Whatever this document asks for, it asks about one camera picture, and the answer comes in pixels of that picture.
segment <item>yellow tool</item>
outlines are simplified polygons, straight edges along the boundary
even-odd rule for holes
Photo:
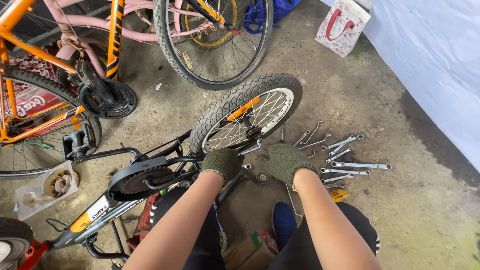
[[[348,197],[348,193],[342,189],[337,189],[337,190],[334,190],[332,192],[330,192],[330,196],[332,197],[332,199],[335,201],[335,202],[339,202],[343,199],[345,199],[346,197]]]

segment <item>hand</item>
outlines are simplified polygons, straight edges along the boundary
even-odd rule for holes
[[[263,154],[257,156],[265,171],[287,183],[293,190],[293,176],[299,168],[308,168],[318,174],[315,166],[298,148],[286,144],[267,144],[265,150],[270,157]]]
[[[215,149],[205,156],[202,163],[202,171],[213,171],[220,174],[224,179],[224,185],[240,173],[244,155],[239,155],[237,150],[229,148]]]

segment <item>screwdriver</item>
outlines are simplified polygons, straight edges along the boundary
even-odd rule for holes
[[[283,140],[283,131],[284,131],[285,124],[282,125],[282,137],[280,139],[280,143],[283,144],[285,141]]]

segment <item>white sheet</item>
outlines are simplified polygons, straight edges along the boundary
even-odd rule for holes
[[[322,0],[332,6],[334,0]],[[371,0],[363,32],[480,171],[480,1]]]

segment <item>shopping bag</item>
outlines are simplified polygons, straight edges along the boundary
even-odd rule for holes
[[[370,19],[371,9],[372,4],[368,0],[335,0],[315,40],[341,57],[347,56]]]

